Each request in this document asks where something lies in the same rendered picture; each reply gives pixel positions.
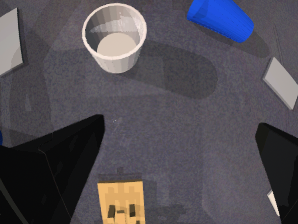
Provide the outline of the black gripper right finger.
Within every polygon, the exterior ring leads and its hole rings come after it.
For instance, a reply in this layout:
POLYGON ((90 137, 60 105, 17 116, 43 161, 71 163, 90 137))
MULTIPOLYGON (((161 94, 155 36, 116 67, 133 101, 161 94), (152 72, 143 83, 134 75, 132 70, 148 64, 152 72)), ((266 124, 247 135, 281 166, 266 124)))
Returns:
POLYGON ((255 133, 282 224, 298 224, 298 137, 266 123, 255 133))

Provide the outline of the white rectangular slab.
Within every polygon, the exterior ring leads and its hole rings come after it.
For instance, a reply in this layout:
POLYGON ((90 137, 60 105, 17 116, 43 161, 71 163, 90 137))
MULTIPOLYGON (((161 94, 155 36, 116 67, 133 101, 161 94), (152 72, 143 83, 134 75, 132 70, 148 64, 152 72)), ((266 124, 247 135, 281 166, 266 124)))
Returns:
POLYGON ((0 16, 0 76, 24 64, 19 8, 0 16))

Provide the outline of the beige flat square tile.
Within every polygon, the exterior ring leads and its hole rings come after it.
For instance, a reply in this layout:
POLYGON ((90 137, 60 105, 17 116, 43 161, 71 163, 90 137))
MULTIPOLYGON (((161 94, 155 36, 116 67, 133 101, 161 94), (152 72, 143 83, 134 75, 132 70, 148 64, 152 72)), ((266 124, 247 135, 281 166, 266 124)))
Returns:
POLYGON ((271 201, 271 204, 273 204, 275 212, 277 212, 277 216, 279 216, 279 212, 278 212, 278 206, 277 204, 275 204, 275 198, 274 198, 274 194, 273 194, 273 190, 270 190, 269 193, 267 193, 267 197, 269 197, 269 200, 271 201))

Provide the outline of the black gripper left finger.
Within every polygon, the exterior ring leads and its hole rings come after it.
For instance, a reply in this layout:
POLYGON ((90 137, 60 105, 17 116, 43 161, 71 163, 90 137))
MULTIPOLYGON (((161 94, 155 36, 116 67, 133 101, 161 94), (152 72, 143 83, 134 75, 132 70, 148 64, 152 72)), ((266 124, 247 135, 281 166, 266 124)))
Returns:
POLYGON ((69 224, 104 139, 88 116, 40 139, 0 145, 0 190, 23 224, 69 224))

